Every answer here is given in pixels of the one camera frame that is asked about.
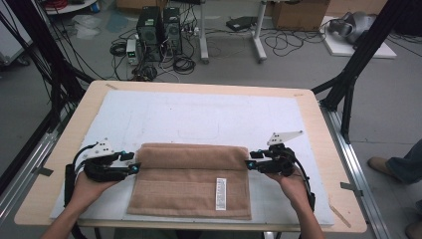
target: computer tower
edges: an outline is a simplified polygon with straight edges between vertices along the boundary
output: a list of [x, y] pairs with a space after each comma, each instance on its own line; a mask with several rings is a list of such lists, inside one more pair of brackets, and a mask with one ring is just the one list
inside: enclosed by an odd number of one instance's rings
[[167, 47], [173, 50], [174, 54], [182, 54], [182, 35], [180, 29], [180, 9], [166, 7], [162, 11], [162, 21]]
[[164, 38], [163, 31], [159, 7], [143, 7], [136, 24], [139, 41], [144, 42], [146, 45], [161, 44]]

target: hand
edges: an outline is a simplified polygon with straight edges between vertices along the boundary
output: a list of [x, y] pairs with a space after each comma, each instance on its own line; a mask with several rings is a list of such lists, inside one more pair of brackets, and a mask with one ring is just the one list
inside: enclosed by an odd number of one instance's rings
[[117, 183], [118, 181], [96, 182], [89, 179], [84, 172], [81, 172], [78, 175], [70, 204], [85, 211], [91, 204], [99, 199], [104, 191]]
[[310, 206], [304, 179], [298, 168], [295, 167], [295, 171], [288, 177], [276, 173], [266, 173], [266, 175], [280, 184], [295, 210]]

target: white label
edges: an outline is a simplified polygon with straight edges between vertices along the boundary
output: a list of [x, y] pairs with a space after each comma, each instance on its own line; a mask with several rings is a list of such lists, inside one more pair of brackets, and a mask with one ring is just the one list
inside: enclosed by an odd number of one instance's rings
[[215, 210], [226, 210], [226, 183], [227, 178], [217, 178], [217, 186], [215, 188]]

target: black pole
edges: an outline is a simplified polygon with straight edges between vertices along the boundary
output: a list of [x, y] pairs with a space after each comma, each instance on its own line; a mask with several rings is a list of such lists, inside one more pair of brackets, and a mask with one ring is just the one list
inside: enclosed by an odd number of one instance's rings
[[348, 130], [354, 85], [357, 78], [385, 41], [402, 14], [407, 10], [411, 1], [388, 0], [367, 34], [361, 39], [359, 46], [344, 70], [336, 78], [312, 89], [314, 94], [318, 94], [331, 88], [326, 98], [320, 101], [320, 105], [329, 111], [336, 111], [338, 104], [345, 98], [341, 119], [341, 134], [347, 143], [350, 143]]

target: cardboard box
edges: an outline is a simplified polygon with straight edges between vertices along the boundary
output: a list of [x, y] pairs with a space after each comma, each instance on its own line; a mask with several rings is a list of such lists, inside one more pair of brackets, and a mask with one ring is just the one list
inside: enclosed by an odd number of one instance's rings
[[379, 14], [387, 0], [331, 0], [326, 16], [342, 17], [347, 12], [364, 12]]
[[144, 6], [159, 6], [162, 10], [167, 4], [168, 0], [116, 0], [118, 9], [137, 11]]
[[303, 0], [298, 4], [276, 3], [274, 27], [281, 30], [317, 31], [330, 0]]

